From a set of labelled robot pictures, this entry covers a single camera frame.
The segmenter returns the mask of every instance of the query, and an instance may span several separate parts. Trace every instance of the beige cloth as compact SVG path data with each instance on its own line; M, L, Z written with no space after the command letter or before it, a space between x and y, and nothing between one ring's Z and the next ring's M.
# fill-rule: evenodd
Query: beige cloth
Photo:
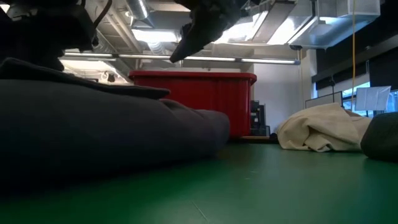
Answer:
M337 103L315 106L284 121L278 128L278 140L284 149L359 151L370 121Z

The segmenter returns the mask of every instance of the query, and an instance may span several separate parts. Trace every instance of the green floor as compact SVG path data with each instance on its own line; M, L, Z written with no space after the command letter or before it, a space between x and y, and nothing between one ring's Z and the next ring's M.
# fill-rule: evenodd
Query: green floor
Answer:
M0 223L398 223L398 165L230 145L220 160L0 203Z

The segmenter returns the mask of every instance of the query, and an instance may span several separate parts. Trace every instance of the crumpled blanket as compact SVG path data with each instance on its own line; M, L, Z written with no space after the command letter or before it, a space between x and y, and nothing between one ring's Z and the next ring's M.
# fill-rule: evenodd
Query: crumpled blanket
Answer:
M332 103L293 114L279 126L277 134L283 149L360 151L370 122L370 118Z

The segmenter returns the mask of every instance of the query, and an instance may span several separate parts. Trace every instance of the red storage bin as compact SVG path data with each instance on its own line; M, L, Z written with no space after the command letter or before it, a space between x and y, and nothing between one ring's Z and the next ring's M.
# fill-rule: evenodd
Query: red storage bin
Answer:
M215 110L228 115L230 136L250 134L250 89L257 76L251 73L132 71L136 85L166 88L166 98L193 109Z

